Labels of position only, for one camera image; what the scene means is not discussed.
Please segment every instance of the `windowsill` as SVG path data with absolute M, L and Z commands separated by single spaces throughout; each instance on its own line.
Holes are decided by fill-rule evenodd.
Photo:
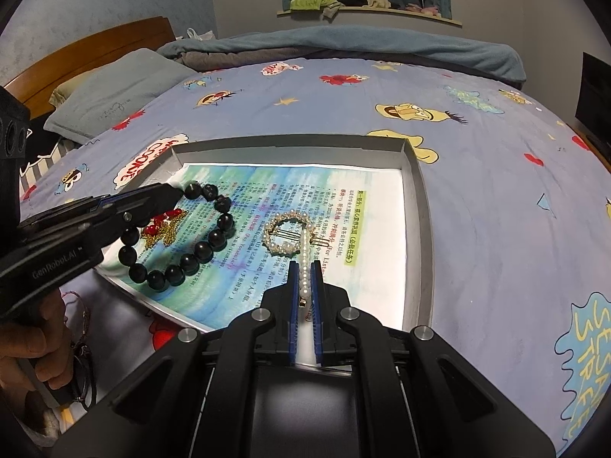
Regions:
M 340 12 L 381 12 L 385 14 L 395 14 L 395 15 L 403 15 L 405 17 L 415 17 L 418 19 L 429 19 L 430 21 L 438 21 L 443 22 L 444 24 L 448 24 L 450 26 L 462 27 L 462 22 L 454 21 L 453 19 L 445 19 L 443 17 L 436 17 L 434 15 L 421 14 L 418 12 L 408 12 L 407 10 L 395 10 L 393 8 L 375 8 L 372 6 L 342 6 L 340 7 Z M 320 13 L 320 10 L 284 10 L 278 12 L 276 15 L 278 17 L 291 15 L 291 14 L 302 14 L 304 12 L 317 12 Z

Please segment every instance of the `pearl hair clip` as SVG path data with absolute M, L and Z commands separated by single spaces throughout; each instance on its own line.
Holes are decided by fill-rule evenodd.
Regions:
M 302 224 L 301 236 L 298 243 L 283 242 L 277 244 L 272 242 L 272 234 L 276 227 L 287 221 L 297 221 Z M 305 307 L 308 299 L 312 296 L 310 287 L 310 244 L 315 238 L 314 224 L 305 212 L 290 210 L 283 214 L 276 214 L 271 221 L 263 226 L 261 241 L 272 255 L 292 256 L 299 253 L 299 306 Z

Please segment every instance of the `jewelry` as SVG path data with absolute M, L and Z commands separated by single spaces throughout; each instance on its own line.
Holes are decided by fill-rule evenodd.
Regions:
M 216 229 L 208 234 L 207 241 L 199 241 L 195 244 L 193 253 L 186 253 L 180 257 L 179 265 L 170 264 L 165 272 L 161 270 L 151 270 L 141 264 L 136 263 L 137 252 L 134 245 L 141 237 L 141 233 L 136 226 L 127 228 L 121 235 L 124 246 L 118 251 L 118 260 L 123 265 L 129 267 L 129 278 L 135 283 L 141 284 L 146 281 L 152 289 L 161 290 L 166 286 L 166 280 L 171 286 L 179 286 L 184 282 L 186 275 L 195 275 L 200 264 L 206 264 L 212 260 L 214 252 L 219 252 L 227 246 L 227 238 L 235 234 L 235 222 L 233 215 L 228 213 L 231 208 L 231 199 L 218 194 L 218 188 L 213 184 L 206 184 L 202 188 L 197 182 L 190 182 L 184 189 L 184 197 L 194 200 L 200 196 L 211 202 L 215 200 L 215 209 L 221 212 L 221 216 L 216 220 Z M 145 239 L 155 239 L 163 234 L 170 238 L 170 244 L 176 235 L 176 224 L 186 216 L 188 212 L 176 208 L 162 215 L 157 215 L 151 223 L 142 230 Z M 175 221 L 176 224 L 167 224 L 168 220 Z
M 298 244 L 283 242 L 274 243 L 271 235 L 276 232 L 276 227 L 283 222 L 297 221 L 302 224 L 301 235 Z M 282 214 L 277 213 L 271 221 L 263 226 L 262 242 L 272 255 L 292 256 L 299 253 L 299 306 L 305 307 L 308 299 L 312 296 L 310 287 L 310 244 L 315 238 L 314 225 L 305 212 L 289 210 Z

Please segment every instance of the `blue blanket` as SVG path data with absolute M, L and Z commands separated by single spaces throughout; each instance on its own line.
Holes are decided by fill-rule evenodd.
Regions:
M 351 52 L 411 53 L 475 69 L 501 81 L 526 81 L 520 56 L 506 44 L 384 27 L 310 26 L 209 41 L 180 39 L 164 44 L 157 51 L 166 58 L 176 58 L 184 52 L 237 53 L 288 46 Z

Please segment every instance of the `wall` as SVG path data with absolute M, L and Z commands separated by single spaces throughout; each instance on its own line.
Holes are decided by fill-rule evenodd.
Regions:
M 216 32 L 212 0 L 23 0 L 0 35 L 0 84 L 71 42 L 158 15 L 176 35 Z
M 452 16 L 461 21 L 462 29 L 397 15 L 343 12 L 335 24 L 401 27 L 417 31 L 462 36 L 485 41 L 504 42 L 521 53 L 523 45 L 523 12 L 520 0 L 452 0 Z M 277 17 L 282 0 L 214 0 L 219 36 L 226 38 L 247 32 L 270 32 L 322 23 L 322 19 Z
M 611 64 L 611 45 L 583 0 L 524 0 L 524 92 L 573 124 L 582 54 Z

